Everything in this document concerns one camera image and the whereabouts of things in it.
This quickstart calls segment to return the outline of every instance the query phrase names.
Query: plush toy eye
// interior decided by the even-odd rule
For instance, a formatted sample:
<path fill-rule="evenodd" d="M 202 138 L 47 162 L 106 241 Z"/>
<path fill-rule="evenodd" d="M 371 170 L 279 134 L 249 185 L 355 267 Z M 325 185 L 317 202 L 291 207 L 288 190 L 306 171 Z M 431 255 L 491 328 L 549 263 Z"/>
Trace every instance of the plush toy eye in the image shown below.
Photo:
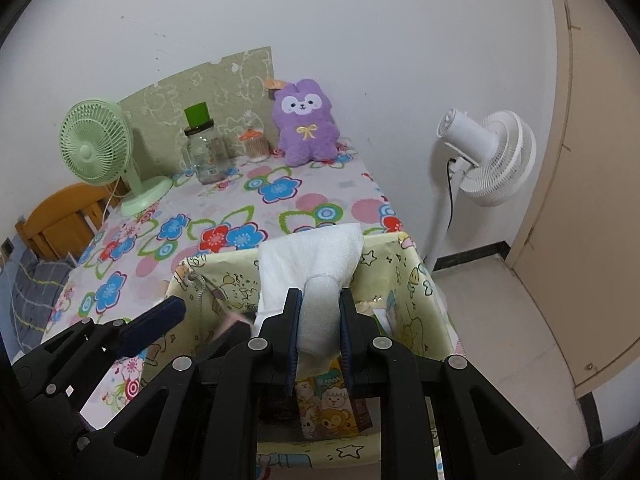
<path fill-rule="evenodd" d="M 307 94 L 305 95 L 305 103 L 314 109 L 318 109 L 322 106 L 322 99 L 318 94 Z"/>
<path fill-rule="evenodd" d="M 293 113 L 298 106 L 298 100 L 293 95 L 288 95 L 282 100 L 282 111 L 286 114 Z"/>

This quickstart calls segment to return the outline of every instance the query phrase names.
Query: plaid fabric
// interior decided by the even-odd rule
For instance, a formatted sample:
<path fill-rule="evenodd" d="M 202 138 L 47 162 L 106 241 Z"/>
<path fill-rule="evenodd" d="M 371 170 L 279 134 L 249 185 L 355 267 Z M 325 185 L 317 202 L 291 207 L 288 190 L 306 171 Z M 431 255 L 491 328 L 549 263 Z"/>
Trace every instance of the plaid fabric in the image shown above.
<path fill-rule="evenodd" d="M 33 251 L 24 251 L 12 290 L 14 330 L 23 352 L 40 344 L 71 269 L 66 262 L 39 263 Z"/>

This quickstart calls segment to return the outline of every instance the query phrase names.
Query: beige door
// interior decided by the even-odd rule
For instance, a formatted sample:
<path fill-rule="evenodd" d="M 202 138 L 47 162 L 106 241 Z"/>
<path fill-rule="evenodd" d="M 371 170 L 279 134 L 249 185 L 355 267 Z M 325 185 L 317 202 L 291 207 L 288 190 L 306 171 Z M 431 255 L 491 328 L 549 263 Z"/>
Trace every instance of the beige door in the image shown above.
<path fill-rule="evenodd" d="M 640 55 L 604 0 L 566 4 L 566 131 L 514 270 L 581 396 L 640 355 Z"/>

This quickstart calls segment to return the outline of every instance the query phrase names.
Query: black cable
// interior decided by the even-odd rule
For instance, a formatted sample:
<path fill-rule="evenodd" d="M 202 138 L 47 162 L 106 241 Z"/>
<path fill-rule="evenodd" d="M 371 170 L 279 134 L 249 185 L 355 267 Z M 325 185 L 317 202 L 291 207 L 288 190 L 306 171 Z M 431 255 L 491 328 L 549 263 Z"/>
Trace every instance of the black cable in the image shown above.
<path fill-rule="evenodd" d="M 451 213 L 449 214 L 449 225 L 447 226 L 447 231 L 451 227 L 451 221 L 453 220 L 453 194 L 451 193 L 451 177 L 449 175 L 449 166 L 452 162 L 455 162 L 455 158 L 450 158 L 447 161 L 447 185 L 449 187 L 449 204 L 451 206 Z"/>

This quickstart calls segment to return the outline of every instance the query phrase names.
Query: fan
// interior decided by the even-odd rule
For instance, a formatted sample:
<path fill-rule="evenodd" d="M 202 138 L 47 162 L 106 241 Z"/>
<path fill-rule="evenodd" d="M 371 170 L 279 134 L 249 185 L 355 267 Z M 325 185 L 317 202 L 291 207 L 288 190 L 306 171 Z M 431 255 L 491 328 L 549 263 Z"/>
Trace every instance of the fan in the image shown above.
<path fill-rule="evenodd" d="M 60 128 L 62 159 L 71 173 L 92 186 L 105 186 L 122 177 L 131 190 L 120 203 L 124 216 L 144 211 L 172 186 L 165 176 L 141 181 L 132 152 L 133 136 L 118 105 L 90 99 L 66 114 Z"/>
<path fill-rule="evenodd" d="M 440 121 L 438 138 L 458 152 L 447 163 L 450 214 L 442 211 L 432 231 L 425 264 L 431 272 L 453 217 L 461 189 L 475 203 L 499 205 L 520 189 L 536 161 L 536 139 L 531 128 L 515 113 L 496 112 L 480 124 L 451 109 Z"/>

